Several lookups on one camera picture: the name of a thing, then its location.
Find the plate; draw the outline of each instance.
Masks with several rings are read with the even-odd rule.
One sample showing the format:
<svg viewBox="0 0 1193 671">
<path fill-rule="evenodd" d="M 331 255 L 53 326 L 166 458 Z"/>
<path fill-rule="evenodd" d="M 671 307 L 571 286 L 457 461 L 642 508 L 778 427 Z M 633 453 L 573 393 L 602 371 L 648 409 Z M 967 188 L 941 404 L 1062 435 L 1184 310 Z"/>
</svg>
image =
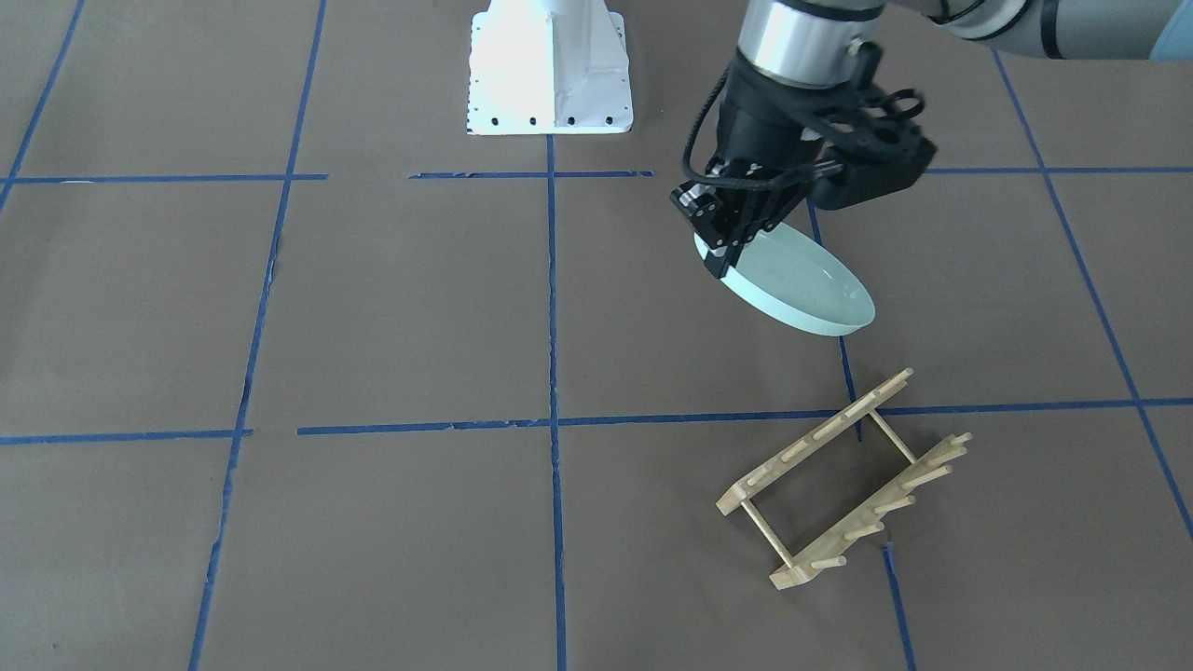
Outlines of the plate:
<svg viewBox="0 0 1193 671">
<path fill-rule="evenodd" d="M 703 259 L 709 246 L 693 236 Z M 874 320 L 874 301 L 861 281 L 785 223 L 759 232 L 721 282 L 767 315 L 818 336 L 846 336 Z"/>
</svg>

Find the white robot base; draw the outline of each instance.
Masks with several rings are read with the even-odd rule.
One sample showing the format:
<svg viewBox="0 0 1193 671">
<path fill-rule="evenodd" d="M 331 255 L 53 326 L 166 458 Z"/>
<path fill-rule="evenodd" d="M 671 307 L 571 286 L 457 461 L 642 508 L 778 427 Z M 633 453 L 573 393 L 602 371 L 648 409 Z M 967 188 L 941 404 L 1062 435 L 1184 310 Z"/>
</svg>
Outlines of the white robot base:
<svg viewBox="0 0 1193 671">
<path fill-rule="evenodd" d="M 604 0 L 493 0 L 472 17 L 468 131 L 625 133 L 633 124 L 625 20 Z"/>
</svg>

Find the silver metal joint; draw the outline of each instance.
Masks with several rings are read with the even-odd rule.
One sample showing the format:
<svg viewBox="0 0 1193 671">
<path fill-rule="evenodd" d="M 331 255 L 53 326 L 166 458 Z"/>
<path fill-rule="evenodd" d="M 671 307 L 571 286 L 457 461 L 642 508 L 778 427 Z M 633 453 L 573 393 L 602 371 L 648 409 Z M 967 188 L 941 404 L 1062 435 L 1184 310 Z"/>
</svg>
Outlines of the silver metal joint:
<svg viewBox="0 0 1193 671">
<path fill-rule="evenodd" d="M 828 88 L 849 79 L 851 44 L 866 39 L 877 23 L 834 20 L 777 0 L 750 0 L 737 49 L 775 81 Z"/>
</svg>

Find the black cable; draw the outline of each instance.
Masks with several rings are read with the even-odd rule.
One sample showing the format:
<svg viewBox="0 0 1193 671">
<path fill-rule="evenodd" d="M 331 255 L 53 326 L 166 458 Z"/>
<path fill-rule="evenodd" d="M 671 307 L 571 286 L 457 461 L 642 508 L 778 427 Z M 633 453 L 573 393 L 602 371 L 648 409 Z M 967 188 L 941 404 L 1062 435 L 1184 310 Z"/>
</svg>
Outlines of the black cable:
<svg viewBox="0 0 1193 671">
<path fill-rule="evenodd" d="M 700 174 L 696 172 L 692 167 L 692 150 L 696 148 L 696 138 L 700 134 L 700 129 L 704 127 L 704 119 L 707 118 L 709 111 L 712 110 L 712 105 L 717 101 L 717 97 L 725 88 L 725 82 L 729 81 L 729 68 L 722 73 L 721 79 L 717 80 L 717 85 L 712 87 L 712 92 L 709 93 L 707 100 L 700 107 L 700 113 L 696 116 L 696 123 L 692 125 L 692 131 L 687 136 L 687 143 L 684 146 L 684 159 L 680 161 L 684 168 L 684 174 L 688 179 L 696 181 L 697 184 L 704 184 L 706 186 L 719 186 L 722 189 L 736 189 L 738 191 L 777 191 L 779 189 L 786 189 L 799 181 L 809 181 L 809 171 L 789 171 L 786 173 L 779 174 L 772 179 L 758 180 L 758 179 L 737 179 L 733 177 L 710 177 L 707 174 Z"/>
<path fill-rule="evenodd" d="M 934 24 L 937 24 L 937 25 L 951 24 L 951 23 L 956 21 L 957 19 L 960 19 L 962 17 L 968 17 L 969 14 L 972 14 L 982 5 L 985 5 L 985 0 L 973 0 L 972 5 L 970 5 L 969 7 L 962 10 L 960 12 L 958 12 L 956 14 L 950 16 L 948 11 L 946 10 L 942 18 L 938 19 L 935 17 L 928 17 L 928 20 L 932 21 L 932 23 L 934 23 Z"/>
</svg>

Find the blue tape line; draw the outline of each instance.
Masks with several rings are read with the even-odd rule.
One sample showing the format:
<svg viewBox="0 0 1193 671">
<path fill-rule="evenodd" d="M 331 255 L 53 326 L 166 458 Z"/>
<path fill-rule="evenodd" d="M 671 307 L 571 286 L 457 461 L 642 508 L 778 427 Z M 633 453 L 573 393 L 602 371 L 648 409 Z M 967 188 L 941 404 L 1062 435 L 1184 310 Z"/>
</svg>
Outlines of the blue tape line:
<svg viewBox="0 0 1193 671">
<path fill-rule="evenodd" d="M 326 180 L 327 173 L 302 173 L 290 179 L 301 181 Z M 163 181 L 282 181 L 285 174 L 116 174 L 80 177 L 18 177 L 14 184 L 154 184 Z"/>
<path fill-rule="evenodd" d="M 52 436 L 0 436 L 0 445 L 54 445 L 70 443 L 135 443 L 142 441 L 180 441 L 231 438 L 231 429 L 215 431 L 142 431 L 138 433 L 61 433 Z M 246 430 L 245 435 L 252 433 Z"/>
<path fill-rule="evenodd" d="M 1193 398 L 1145 399 L 1145 406 L 1193 406 Z M 1036 404 L 987 404 L 962 406 L 915 406 L 879 408 L 884 415 L 931 415 L 931 414 L 970 414 L 970 413 L 1010 413 L 1010 412 L 1057 412 L 1067 410 L 1106 410 L 1135 407 L 1132 400 L 1106 401 L 1055 401 Z M 721 412 L 693 414 L 625 414 L 594 417 L 561 417 L 560 426 L 612 426 L 619 424 L 687 424 L 707 421 L 762 421 L 783 419 L 824 419 L 836 414 L 837 410 L 796 410 L 773 412 Z M 350 433 L 410 433 L 422 431 L 474 431 L 495 429 L 533 429 L 550 426 L 550 418 L 542 419 L 495 419 L 481 421 L 428 421 L 410 424 L 350 424 L 338 426 L 303 426 L 298 436 L 336 436 Z"/>
<path fill-rule="evenodd" d="M 1067 174 L 1180 174 L 1193 172 L 1193 166 L 1049 167 L 1047 172 Z"/>
<path fill-rule="evenodd" d="M 833 417 L 835 410 L 796 410 L 777 412 L 719 412 L 700 414 L 625 414 L 607 417 L 567 417 L 560 426 L 608 426 L 614 424 L 686 424 L 698 421 L 761 421 L 766 419 L 817 419 Z"/>
<path fill-rule="evenodd" d="M 1160 438 L 1156 437 L 1156 430 L 1151 426 L 1151 418 L 1148 417 L 1148 411 L 1144 410 L 1143 404 L 1139 404 L 1136 410 L 1139 412 L 1139 419 L 1143 421 L 1143 430 L 1148 432 L 1148 442 L 1151 443 L 1151 451 L 1156 454 L 1156 461 L 1160 462 L 1160 470 L 1164 474 L 1164 481 L 1168 482 L 1168 490 L 1173 493 L 1173 498 L 1176 499 L 1176 510 L 1185 522 L 1185 531 L 1193 540 L 1193 517 L 1189 516 L 1188 505 L 1185 503 L 1185 497 L 1181 495 L 1181 488 L 1176 484 L 1176 476 L 1173 475 L 1173 468 L 1168 463 L 1168 457 L 1164 455 L 1163 448 L 1160 447 Z"/>
<path fill-rule="evenodd" d="M 1151 449 L 1156 454 L 1160 468 L 1164 474 L 1164 480 L 1168 482 L 1168 490 L 1172 492 L 1173 499 L 1176 501 L 1176 510 L 1180 511 L 1181 519 L 1185 522 L 1185 530 L 1188 533 L 1189 540 L 1193 540 L 1193 517 L 1189 516 L 1185 497 L 1181 494 L 1176 479 L 1173 476 L 1172 469 L 1168 466 L 1168 458 L 1164 456 L 1164 450 L 1160 447 L 1160 441 L 1151 430 L 1151 420 L 1148 418 L 1146 407 L 1139 398 L 1139 389 L 1136 387 L 1135 378 L 1131 376 L 1131 369 L 1127 368 L 1126 357 L 1123 355 L 1123 349 L 1119 346 L 1118 338 L 1114 336 L 1114 330 L 1111 327 L 1106 308 L 1102 306 L 1102 300 L 1098 295 L 1098 289 L 1094 287 L 1093 276 L 1089 272 L 1089 267 L 1086 266 L 1084 257 L 1081 254 L 1081 247 L 1077 244 L 1077 238 L 1073 233 L 1073 227 L 1069 224 L 1069 217 L 1065 215 L 1064 207 L 1061 204 L 1061 197 L 1057 195 L 1056 186 L 1052 184 L 1052 177 L 1049 174 L 1047 165 L 1044 162 L 1044 154 L 1040 153 L 1039 144 L 1036 142 L 1036 135 L 1032 133 L 1031 124 L 1027 123 L 1027 115 L 1024 112 L 1024 107 L 1019 101 L 1015 87 L 1010 84 L 1010 75 L 1007 73 L 1007 68 L 1002 63 L 1002 57 L 997 51 L 991 53 L 994 54 L 994 62 L 999 67 L 999 74 L 1002 75 L 1002 82 L 1007 87 L 1007 92 L 1010 94 L 1010 101 L 1014 104 L 1015 112 L 1019 115 L 1019 122 L 1024 127 L 1024 133 L 1027 134 L 1027 143 L 1031 144 L 1032 152 L 1036 154 L 1036 161 L 1039 164 L 1040 171 L 1044 176 L 1044 184 L 1047 186 L 1049 196 L 1052 198 L 1052 205 L 1056 208 L 1056 214 L 1061 220 L 1061 226 L 1064 228 L 1064 235 L 1069 240 L 1069 247 L 1073 250 L 1073 257 L 1077 261 L 1077 269 L 1081 270 L 1081 277 L 1086 282 L 1086 289 L 1089 290 L 1089 297 L 1094 301 L 1094 307 L 1098 310 L 1098 318 L 1102 322 L 1102 330 L 1106 331 L 1106 338 L 1109 340 L 1111 349 L 1114 351 L 1114 358 L 1118 361 L 1119 369 L 1123 373 L 1123 380 L 1126 381 L 1127 389 L 1131 392 L 1131 399 L 1135 402 L 1139 412 L 1139 419 L 1143 421 L 1144 429 L 1148 432 L 1148 439 L 1151 442 Z"/>
<path fill-rule="evenodd" d="M 808 218 L 812 223 L 812 238 L 816 240 L 817 245 L 824 247 L 824 238 L 821 235 L 820 217 L 816 216 L 816 208 L 810 202 L 808 202 L 806 205 L 808 205 Z M 841 350 L 841 370 L 845 373 L 845 388 L 849 393 L 849 402 L 852 404 L 853 401 L 858 400 L 858 390 L 853 386 L 853 370 L 851 370 L 849 368 L 849 351 L 845 346 L 845 337 L 843 336 L 837 337 L 836 344 Z M 853 429 L 858 433 L 858 442 L 860 443 L 864 437 L 861 432 L 861 423 L 859 421 L 854 424 Z"/>
<path fill-rule="evenodd" d="M 486 421 L 424 421 L 412 424 L 358 424 L 344 426 L 302 426 L 298 436 L 340 436 L 347 433 L 415 433 L 425 431 L 477 431 L 549 426 L 549 419 L 502 419 Z"/>
<path fill-rule="evenodd" d="M 1142 399 L 1145 407 L 1193 406 L 1193 399 Z"/>
<path fill-rule="evenodd" d="M 558 349 L 558 287 L 556 283 L 555 238 L 555 136 L 546 136 L 546 240 L 548 240 L 548 340 L 550 343 L 551 393 L 551 511 L 555 529 L 555 655 L 558 671 L 568 669 L 568 618 L 563 586 L 563 494 L 560 478 L 560 349 Z"/>
<path fill-rule="evenodd" d="M 1055 401 L 1039 404 L 985 404 L 969 406 L 916 406 L 884 407 L 878 414 L 916 415 L 916 414 L 970 414 L 993 412 L 1056 412 L 1063 410 L 1104 410 L 1135 407 L 1133 400 L 1113 401 Z"/>
<path fill-rule="evenodd" d="M 12 186 L 17 176 L 20 173 L 20 165 L 25 162 L 25 154 L 29 153 L 29 144 L 33 141 L 33 131 L 37 130 L 37 123 L 42 121 L 42 112 L 45 111 L 45 103 L 50 99 L 50 91 L 54 90 L 54 82 L 58 80 L 58 73 L 62 70 L 62 62 L 66 61 L 67 50 L 70 48 L 70 41 L 74 39 L 75 27 L 79 26 L 79 17 L 82 14 L 84 0 L 79 0 L 75 4 L 74 14 L 70 16 L 70 25 L 67 27 L 67 35 L 62 38 L 62 47 L 58 48 L 58 56 L 54 60 L 54 67 L 50 68 L 50 78 L 45 81 L 45 87 L 42 88 L 42 97 L 37 100 L 37 106 L 33 107 L 33 116 L 29 119 L 29 125 L 25 128 L 25 136 L 20 141 L 20 148 L 17 149 L 17 156 L 12 161 L 12 168 L 8 170 L 8 179 L 5 180 L 4 189 L 0 190 L 0 211 L 4 210 L 5 203 L 8 202 L 8 193 L 12 192 Z"/>
<path fill-rule="evenodd" d="M 409 179 L 546 179 L 545 172 L 419 172 Z"/>
<path fill-rule="evenodd" d="M 1032 167 L 973 167 L 973 168 L 928 168 L 928 174 L 1039 174 L 1040 168 Z"/>
<path fill-rule="evenodd" d="M 323 17 L 327 14 L 327 0 L 320 0 L 319 16 L 315 19 L 315 36 L 310 43 L 310 56 L 307 60 L 307 76 L 303 81 L 302 97 L 298 99 L 298 113 L 295 118 L 293 137 L 290 141 L 290 159 L 286 161 L 286 179 L 282 183 L 282 197 L 278 201 L 278 216 L 273 223 L 273 238 L 270 241 L 270 258 L 265 264 L 265 279 L 261 284 L 261 297 L 256 307 L 256 325 L 253 327 L 253 341 L 248 349 L 248 364 L 245 368 L 245 390 L 240 399 L 240 408 L 236 411 L 236 427 L 231 437 L 231 448 L 228 453 L 228 469 L 224 473 L 223 498 L 220 506 L 220 530 L 216 541 L 211 546 L 211 556 L 208 560 L 208 574 L 203 585 L 203 601 L 199 605 L 199 617 L 194 626 L 194 642 L 191 646 L 191 660 L 187 666 L 190 671 L 198 671 L 199 659 L 203 654 L 203 640 L 206 635 L 208 617 L 211 612 L 211 595 L 215 590 L 216 574 L 220 570 L 220 553 L 223 548 L 224 531 L 228 528 L 228 510 L 231 503 L 233 473 L 240 460 L 240 448 L 245 436 L 245 423 L 248 417 L 248 401 L 253 395 L 253 375 L 256 370 L 256 357 L 261 349 L 261 333 L 265 331 L 265 315 L 270 308 L 270 289 L 273 284 L 273 269 L 278 259 L 278 244 L 282 239 L 282 228 L 285 224 L 286 208 L 290 202 L 290 185 L 295 174 L 295 164 L 298 160 L 298 143 L 302 140 L 302 127 L 307 116 L 307 100 L 310 98 L 310 84 L 315 78 L 315 61 L 319 57 L 319 43 L 323 32 Z"/>
<path fill-rule="evenodd" d="M 883 562 L 886 565 L 886 581 L 891 587 L 891 601 L 895 602 L 895 617 L 898 620 L 898 635 L 903 640 L 903 657 L 907 659 L 907 671 L 916 671 L 915 651 L 911 648 L 911 632 L 907 627 L 907 612 L 903 610 L 903 593 L 898 589 L 898 574 L 895 572 L 895 558 L 891 546 L 883 548 Z"/>
<path fill-rule="evenodd" d="M 592 178 L 592 179 L 605 179 L 605 178 L 618 178 L 618 177 L 654 177 L 654 171 L 649 170 L 610 170 L 610 171 L 579 171 L 579 172 L 556 172 L 555 177 L 561 179 L 574 179 L 574 178 Z"/>
<path fill-rule="evenodd" d="M 625 177 L 654 177 L 649 170 L 617 170 L 617 171 L 589 171 L 589 172 L 551 172 L 556 179 L 574 178 L 625 178 Z M 545 172 L 419 172 L 412 174 L 409 179 L 546 179 Z"/>
</svg>

